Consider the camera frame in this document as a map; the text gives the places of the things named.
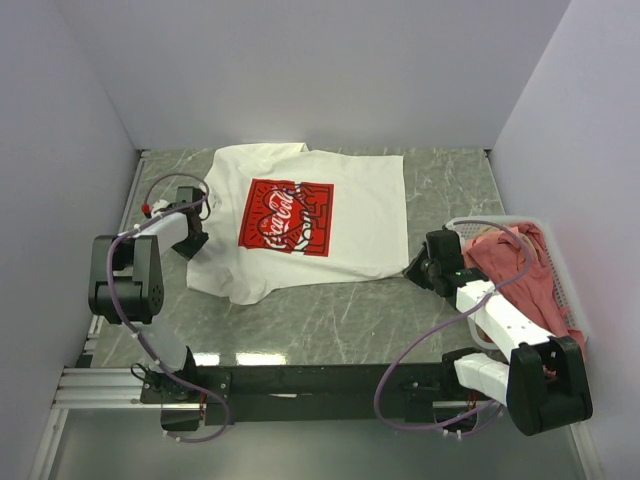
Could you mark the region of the white Coca-Cola t-shirt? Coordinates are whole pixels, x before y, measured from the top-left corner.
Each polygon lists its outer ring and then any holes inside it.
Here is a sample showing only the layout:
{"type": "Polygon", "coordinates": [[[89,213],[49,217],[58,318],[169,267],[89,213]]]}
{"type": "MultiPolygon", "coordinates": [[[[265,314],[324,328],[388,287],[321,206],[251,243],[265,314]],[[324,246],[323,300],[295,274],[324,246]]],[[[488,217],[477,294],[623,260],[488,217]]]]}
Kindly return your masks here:
{"type": "Polygon", "coordinates": [[[397,276],[409,264],[400,155],[350,156],[304,143],[217,150],[219,198],[187,286],[238,305],[289,287],[397,276]]]}

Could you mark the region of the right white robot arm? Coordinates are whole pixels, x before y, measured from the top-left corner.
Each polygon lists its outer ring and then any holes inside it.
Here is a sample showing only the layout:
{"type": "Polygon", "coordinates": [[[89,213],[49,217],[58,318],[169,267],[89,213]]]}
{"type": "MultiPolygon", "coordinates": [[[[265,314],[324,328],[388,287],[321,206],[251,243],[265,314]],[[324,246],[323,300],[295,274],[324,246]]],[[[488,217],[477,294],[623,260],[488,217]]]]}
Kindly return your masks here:
{"type": "Polygon", "coordinates": [[[435,292],[468,324],[480,328],[505,356],[500,362],[467,348],[442,357],[439,387],[460,399],[470,390],[505,406],[516,427],[531,436],[588,420],[593,404],[579,344],[536,325],[478,268],[466,267],[452,228],[427,233],[404,277],[435,292]]]}

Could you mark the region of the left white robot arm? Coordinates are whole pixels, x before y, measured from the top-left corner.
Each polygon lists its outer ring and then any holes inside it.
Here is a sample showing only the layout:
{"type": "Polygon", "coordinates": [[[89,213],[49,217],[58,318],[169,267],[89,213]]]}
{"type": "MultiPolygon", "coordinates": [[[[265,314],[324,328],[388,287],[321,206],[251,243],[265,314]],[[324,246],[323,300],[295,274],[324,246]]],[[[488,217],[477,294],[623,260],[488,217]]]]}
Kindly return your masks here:
{"type": "Polygon", "coordinates": [[[201,214],[211,212],[209,189],[181,186],[173,202],[153,207],[145,201],[141,210],[144,223],[94,239],[88,304],[93,314],[127,329],[146,353],[145,381],[186,402],[199,392],[200,378],[190,348],[161,317],[161,256],[173,250],[189,260],[206,244],[201,214]]]}

